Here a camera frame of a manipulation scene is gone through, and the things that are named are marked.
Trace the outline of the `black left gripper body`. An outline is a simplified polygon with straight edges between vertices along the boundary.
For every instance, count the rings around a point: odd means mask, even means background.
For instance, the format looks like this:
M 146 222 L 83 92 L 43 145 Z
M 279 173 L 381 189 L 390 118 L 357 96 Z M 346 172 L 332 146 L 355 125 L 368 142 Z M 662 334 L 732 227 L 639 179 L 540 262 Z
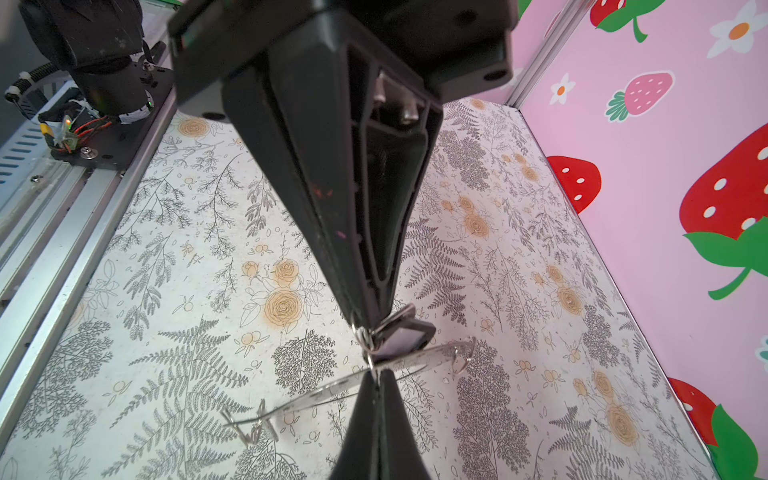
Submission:
M 188 1 L 168 23 L 179 110 L 226 119 L 225 81 L 313 21 L 443 103 L 512 76 L 510 1 Z

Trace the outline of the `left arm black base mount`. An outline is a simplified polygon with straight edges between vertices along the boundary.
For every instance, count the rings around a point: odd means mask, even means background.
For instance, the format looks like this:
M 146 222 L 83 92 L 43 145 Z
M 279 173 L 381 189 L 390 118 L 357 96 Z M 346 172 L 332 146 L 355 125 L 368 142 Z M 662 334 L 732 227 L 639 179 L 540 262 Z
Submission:
M 166 103 L 173 72 L 160 65 L 167 45 L 74 71 L 75 85 L 38 113 L 52 157 L 72 165 L 125 170 Z

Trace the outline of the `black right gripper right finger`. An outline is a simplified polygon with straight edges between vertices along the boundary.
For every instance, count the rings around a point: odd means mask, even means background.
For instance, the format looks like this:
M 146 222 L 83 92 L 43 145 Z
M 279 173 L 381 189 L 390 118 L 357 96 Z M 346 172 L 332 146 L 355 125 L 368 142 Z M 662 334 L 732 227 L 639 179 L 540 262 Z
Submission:
M 429 479 L 419 453 L 397 379 L 392 370 L 382 370 L 378 384 L 378 479 Z

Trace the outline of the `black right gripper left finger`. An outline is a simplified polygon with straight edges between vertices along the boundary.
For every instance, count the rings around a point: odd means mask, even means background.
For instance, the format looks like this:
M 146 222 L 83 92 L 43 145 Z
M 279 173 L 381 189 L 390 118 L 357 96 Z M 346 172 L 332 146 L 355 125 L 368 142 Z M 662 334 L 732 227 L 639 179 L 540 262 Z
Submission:
M 378 478 L 379 390 L 370 373 L 363 377 L 347 434 L 329 479 Z

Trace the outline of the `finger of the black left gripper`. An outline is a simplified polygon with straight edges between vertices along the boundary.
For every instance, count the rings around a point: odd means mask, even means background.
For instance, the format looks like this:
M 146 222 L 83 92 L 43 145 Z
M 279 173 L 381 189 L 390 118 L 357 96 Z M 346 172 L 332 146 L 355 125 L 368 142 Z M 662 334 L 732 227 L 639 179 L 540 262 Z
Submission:
M 351 169 L 338 142 L 314 125 L 295 140 L 269 74 L 249 65 L 224 82 L 225 113 L 304 235 L 347 323 L 354 322 Z
M 382 69 L 347 37 L 313 21 L 268 51 L 268 74 L 293 138 L 311 125 L 341 143 L 351 169 L 354 327 L 391 312 L 406 224 L 441 112 L 415 83 Z

